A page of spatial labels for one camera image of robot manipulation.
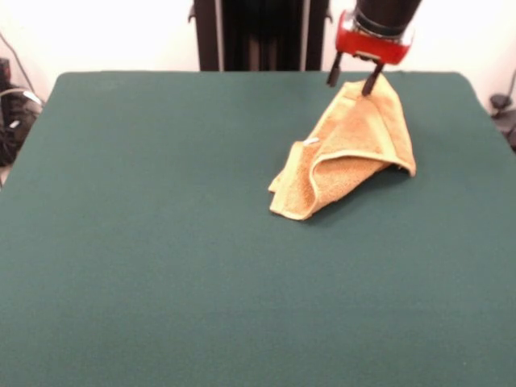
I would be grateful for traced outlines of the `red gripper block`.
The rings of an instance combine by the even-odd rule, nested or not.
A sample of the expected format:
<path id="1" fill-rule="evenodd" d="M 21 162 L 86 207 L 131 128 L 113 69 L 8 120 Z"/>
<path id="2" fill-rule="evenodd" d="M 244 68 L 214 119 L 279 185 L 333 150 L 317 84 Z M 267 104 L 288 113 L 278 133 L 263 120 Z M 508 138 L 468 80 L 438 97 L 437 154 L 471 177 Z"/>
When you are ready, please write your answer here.
<path id="1" fill-rule="evenodd" d="M 359 57 L 362 60 L 375 61 L 378 63 L 364 83 L 361 92 L 364 97 L 369 96 L 383 71 L 384 64 L 399 65 L 406 57 L 413 41 L 414 29 L 412 26 L 408 26 L 398 37 L 374 35 L 358 24 L 353 10 L 343 11 L 339 17 L 336 32 L 337 53 L 328 73 L 327 85 L 336 86 L 343 54 Z"/>

